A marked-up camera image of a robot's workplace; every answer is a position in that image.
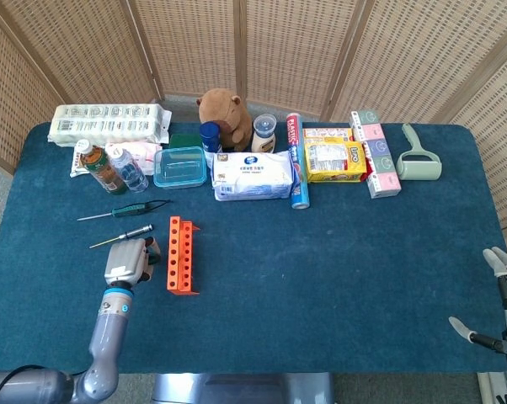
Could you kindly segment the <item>brown capybara plush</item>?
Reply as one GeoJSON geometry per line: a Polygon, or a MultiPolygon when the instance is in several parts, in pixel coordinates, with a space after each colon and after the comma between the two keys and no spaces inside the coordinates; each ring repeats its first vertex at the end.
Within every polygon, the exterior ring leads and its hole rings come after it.
{"type": "Polygon", "coordinates": [[[200,122],[220,128],[223,149],[243,152],[252,140],[253,123],[242,99],[226,88],[213,88],[196,99],[200,122]]]}

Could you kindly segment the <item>orange screwdriver rack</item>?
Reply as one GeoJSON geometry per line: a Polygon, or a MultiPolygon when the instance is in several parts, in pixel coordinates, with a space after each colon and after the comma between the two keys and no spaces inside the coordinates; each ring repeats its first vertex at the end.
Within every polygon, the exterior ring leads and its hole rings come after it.
{"type": "Polygon", "coordinates": [[[199,228],[174,215],[169,219],[167,291],[174,295],[198,295],[194,291],[193,240],[199,228]]]}

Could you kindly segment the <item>white wet wipes pack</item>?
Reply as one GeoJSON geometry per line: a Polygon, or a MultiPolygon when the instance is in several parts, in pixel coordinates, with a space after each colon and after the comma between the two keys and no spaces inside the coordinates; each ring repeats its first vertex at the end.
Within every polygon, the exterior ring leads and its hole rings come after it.
{"type": "Polygon", "coordinates": [[[215,199],[221,202],[287,199],[296,173],[288,151],[217,153],[211,183],[215,199]]]}

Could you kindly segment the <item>clear water bottle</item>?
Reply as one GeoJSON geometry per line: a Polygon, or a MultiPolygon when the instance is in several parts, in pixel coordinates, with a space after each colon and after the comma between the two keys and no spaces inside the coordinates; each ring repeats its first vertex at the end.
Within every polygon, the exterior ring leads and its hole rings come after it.
{"type": "Polygon", "coordinates": [[[130,191],[141,193],[148,188],[146,175],[129,151],[117,145],[107,146],[105,150],[110,164],[130,191]]]}

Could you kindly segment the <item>pink white plastic bag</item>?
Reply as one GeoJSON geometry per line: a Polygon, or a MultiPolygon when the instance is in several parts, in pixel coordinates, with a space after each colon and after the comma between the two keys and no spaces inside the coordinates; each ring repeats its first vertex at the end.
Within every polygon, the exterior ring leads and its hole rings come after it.
{"type": "MultiPolygon", "coordinates": [[[[123,143],[107,143],[104,149],[107,152],[110,152],[111,148],[114,146],[128,151],[146,176],[152,176],[154,174],[154,157],[156,152],[162,150],[161,145],[141,141],[133,141],[123,143]]],[[[80,154],[75,151],[72,156],[70,177],[75,178],[83,174],[88,174],[88,170],[81,164],[80,154]]]]}

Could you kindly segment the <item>blue felt table cover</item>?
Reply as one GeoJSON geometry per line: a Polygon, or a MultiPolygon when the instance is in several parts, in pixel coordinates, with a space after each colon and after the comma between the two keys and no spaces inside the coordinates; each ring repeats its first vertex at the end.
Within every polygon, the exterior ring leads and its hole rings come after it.
{"type": "Polygon", "coordinates": [[[315,183],[309,208],[295,210],[286,199],[219,202],[209,183],[108,194],[88,175],[71,178],[72,150],[37,125],[0,226],[0,369],[86,369],[109,254],[89,247],[146,224],[166,247],[173,215],[199,228],[198,295],[169,293],[164,265],[134,288],[124,373],[507,369],[448,321],[494,337],[504,330],[483,259],[504,238],[477,144],[460,125],[416,131],[440,156],[440,179],[380,199],[364,183],[315,183]],[[154,199],[170,203],[77,221],[154,199]]]}

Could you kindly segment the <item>wicker folding screen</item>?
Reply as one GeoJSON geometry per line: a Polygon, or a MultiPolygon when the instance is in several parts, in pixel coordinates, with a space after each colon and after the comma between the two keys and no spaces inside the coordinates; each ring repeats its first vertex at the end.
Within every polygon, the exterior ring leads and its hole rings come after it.
{"type": "Polygon", "coordinates": [[[464,125],[507,242],[507,0],[0,0],[0,170],[59,104],[195,97],[464,125]]]}

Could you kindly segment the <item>blue-capped white can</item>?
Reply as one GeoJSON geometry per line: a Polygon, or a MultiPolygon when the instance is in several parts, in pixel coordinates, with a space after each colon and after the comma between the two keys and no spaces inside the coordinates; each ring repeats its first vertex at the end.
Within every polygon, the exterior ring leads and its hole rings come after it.
{"type": "Polygon", "coordinates": [[[219,125],[212,121],[201,124],[200,139],[205,153],[207,167],[212,169],[214,156],[222,152],[219,125]]]}

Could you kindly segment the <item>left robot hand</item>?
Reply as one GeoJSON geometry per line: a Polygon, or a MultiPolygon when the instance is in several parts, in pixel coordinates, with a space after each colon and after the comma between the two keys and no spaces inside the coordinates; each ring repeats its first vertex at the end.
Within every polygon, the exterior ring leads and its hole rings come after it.
{"type": "Polygon", "coordinates": [[[147,249],[150,246],[158,246],[154,237],[130,239],[114,244],[109,251],[104,272],[106,284],[127,284],[132,287],[140,282],[150,281],[156,266],[148,264],[147,249]]]}

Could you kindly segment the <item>green tea bottle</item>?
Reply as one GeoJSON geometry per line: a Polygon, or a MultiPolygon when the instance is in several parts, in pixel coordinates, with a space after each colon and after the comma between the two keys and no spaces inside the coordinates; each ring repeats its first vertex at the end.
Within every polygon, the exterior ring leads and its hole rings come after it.
{"type": "Polygon", "coordinates": [[[75,152],[80,155],[80,163],[110,194],[124,194],[127,187],[111,165],[105,149],[95,146],[86,139],[79,140],[75,152]]]}

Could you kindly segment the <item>clear container teal lid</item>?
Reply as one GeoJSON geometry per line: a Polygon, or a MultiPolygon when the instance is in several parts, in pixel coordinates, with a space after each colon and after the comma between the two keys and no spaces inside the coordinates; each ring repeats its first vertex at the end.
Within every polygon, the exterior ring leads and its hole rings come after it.
{"type": "Polygon", "coordinates": [[[206,169],[199,146],[162,149],[154,156],[153,183],[162,189],[198,187],[207,179],[206,169]]]}

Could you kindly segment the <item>long green screwdriver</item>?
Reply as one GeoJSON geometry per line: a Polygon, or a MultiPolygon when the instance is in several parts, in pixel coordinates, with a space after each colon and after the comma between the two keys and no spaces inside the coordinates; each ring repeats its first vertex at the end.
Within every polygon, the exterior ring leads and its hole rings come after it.
{"type": "Polygon", "coordinates": [[[77,221],[90,221],[94,219],[104,218],[104,217],[127,217],[134,215],[144,215],[151,211],[154,211],[160,207],[163,207],[170,203],[169,199],[154,199],[147,202],[139,203],[139,204],[130,204],[125,205],[120,208],[114,208],[111,211],[99,215],[91,215],[86,217],[77,218],[77,221]]]}

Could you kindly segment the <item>yellow red snack box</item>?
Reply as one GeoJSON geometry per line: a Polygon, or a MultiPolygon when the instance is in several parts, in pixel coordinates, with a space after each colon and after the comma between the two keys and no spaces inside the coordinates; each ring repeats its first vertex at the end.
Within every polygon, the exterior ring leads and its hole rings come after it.
{"type": "Polygon", "coordinates": [[[353,131],[350,128],[339,127],[314,127],[304,128],[302,130],[303,138],[306,143],[328,142],[341,143],[353,141],[353,131]]]}

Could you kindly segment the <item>yellow Lipo snack bag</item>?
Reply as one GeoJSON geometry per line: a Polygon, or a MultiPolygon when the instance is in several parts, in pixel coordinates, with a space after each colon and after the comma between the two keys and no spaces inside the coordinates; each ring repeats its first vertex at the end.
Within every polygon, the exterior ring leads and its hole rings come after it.
{"type": "Polygon", "coordinates": [[[364,147],[356,141],[316,141],[305,145],[309,183],[359,183],[367,172],[364,147]]]}

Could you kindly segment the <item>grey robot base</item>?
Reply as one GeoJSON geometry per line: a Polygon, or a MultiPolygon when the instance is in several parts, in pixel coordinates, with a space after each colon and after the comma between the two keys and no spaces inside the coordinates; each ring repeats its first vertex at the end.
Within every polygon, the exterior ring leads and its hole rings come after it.
{"type": "Polygon", "coordinates": [[[155,375],[151,404],[336,404],[330,373],[155,375]]]}

